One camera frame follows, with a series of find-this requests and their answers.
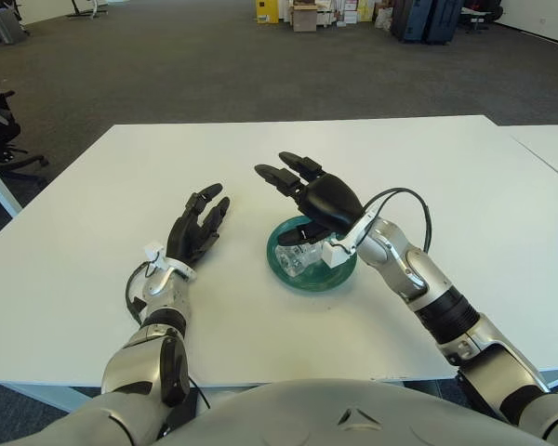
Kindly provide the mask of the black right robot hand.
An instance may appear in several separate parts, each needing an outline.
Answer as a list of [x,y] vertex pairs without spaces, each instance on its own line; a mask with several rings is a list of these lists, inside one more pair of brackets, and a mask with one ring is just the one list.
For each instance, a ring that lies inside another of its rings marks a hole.
[[280,193],[294,200],[310,221],[281,233],[282,246],[317,243],[335,233],[347,234],[364,215],[364,206],[353,190],[340,178],[325,172],[309,157],[282,151],[285,168],[257,164],[255,171]]

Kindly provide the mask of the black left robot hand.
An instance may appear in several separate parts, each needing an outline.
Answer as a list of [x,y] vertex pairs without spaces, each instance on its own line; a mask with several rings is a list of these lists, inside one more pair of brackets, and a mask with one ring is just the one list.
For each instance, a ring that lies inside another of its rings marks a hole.
[[185,204],[184,211],[175,221],[166,243],[166,256],[194,268],[219,238],[218,229],[230,206],[228,197],[214,205],[199,223],[199,216],[207,205],[222,191],[215,183],[194,192]]

